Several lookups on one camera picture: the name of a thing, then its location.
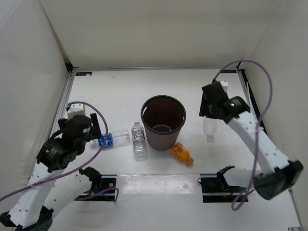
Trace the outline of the clear plastic bottle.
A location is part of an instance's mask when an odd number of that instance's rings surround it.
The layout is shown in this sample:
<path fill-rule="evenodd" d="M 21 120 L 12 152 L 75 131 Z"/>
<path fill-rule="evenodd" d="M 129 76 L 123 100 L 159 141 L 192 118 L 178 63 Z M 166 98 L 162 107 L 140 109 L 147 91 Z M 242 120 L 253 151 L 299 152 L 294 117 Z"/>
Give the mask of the clear plastic bottle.
<path fill-rule="evenodd" d="M 207 143 L 213 143 L 217 132 L 217 120 L 212 118 L 203 118 L 203 131 L 206 135 Z"/>

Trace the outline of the clear bottle blue label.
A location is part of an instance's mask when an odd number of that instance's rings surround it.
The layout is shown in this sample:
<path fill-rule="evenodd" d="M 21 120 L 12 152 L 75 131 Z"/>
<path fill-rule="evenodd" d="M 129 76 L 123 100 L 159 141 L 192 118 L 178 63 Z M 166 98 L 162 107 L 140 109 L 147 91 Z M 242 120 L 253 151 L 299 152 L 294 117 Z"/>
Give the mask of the clear bottle blue label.
<path fill-rule="evenodd" d="M 130 144 L 130 137 L 128 130 L 124 129 L 108 133 L 108 135 L 103 134 L 101 137 L 93 140 L 93 142 L 91 143 L 91 147 L 94 149 L 100 148 L 103 145 L 105 137 L 107 137 L 107 141 L 103 146 L 104 149 L 118 148 Z"/>

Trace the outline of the clear water bottle white label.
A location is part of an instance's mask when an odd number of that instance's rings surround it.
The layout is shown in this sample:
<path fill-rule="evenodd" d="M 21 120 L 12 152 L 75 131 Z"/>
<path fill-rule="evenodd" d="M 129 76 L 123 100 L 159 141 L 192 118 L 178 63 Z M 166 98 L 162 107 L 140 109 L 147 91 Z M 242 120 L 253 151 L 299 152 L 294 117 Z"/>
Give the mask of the clear water bottle white label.
<path fill-rule="evenodd" d="M 146 142 L 144 128 L 139 121 L 135 121 L 131 128 L 133 152 L 137 161 L 143 161 L 147 158 Z"/>

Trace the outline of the orange drink bottle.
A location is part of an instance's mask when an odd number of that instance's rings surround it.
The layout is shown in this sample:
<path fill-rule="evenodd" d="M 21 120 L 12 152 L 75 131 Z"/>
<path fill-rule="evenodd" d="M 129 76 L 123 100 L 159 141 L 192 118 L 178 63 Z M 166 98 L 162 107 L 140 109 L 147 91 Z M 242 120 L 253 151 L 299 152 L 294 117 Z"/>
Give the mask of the orange drink bottle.
<path fill-rule="evenodd" d="M 193 164 L 194 160 L 191 158 L 189 151 L 180 143 L 177 142 L 171 148 L 172 154 L 181 162 L 190 166 Z"/>

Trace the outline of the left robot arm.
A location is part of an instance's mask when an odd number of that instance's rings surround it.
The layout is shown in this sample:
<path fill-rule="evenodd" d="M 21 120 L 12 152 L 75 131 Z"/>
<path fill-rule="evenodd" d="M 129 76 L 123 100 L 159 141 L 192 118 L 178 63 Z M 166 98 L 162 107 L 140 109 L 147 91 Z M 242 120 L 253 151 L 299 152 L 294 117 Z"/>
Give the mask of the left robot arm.
<path fill-rule="evenodd" d="M 34 231 L 51 224 L 54 209 L 44 203 L 55 181 L 84 152 L 86 143 L 101 135 L 96 113 L 61 118 L 58 124 L 60 129 L 40 149 L 22 196 L 10 211 L 1 214 L 0 221 L 5 227 Z"/>

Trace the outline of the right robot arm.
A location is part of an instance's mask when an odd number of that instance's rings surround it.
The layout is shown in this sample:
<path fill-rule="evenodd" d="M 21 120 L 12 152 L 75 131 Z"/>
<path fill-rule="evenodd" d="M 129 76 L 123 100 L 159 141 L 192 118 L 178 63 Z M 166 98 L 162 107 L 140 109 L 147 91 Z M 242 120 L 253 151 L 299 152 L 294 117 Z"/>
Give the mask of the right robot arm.
<path fill-rule="evenodd" d="M 222 84 L 215 81 L 202 87 L 199 115 L 222 120 L 242 139 L 253 153 L 261 174 L 254 176 L 253 186 L 265 200 L 270 200 L 298 180 L 304 167 L 290 160 L 257 124 L 250 107 L 240 96 L 229 98 Z"/>

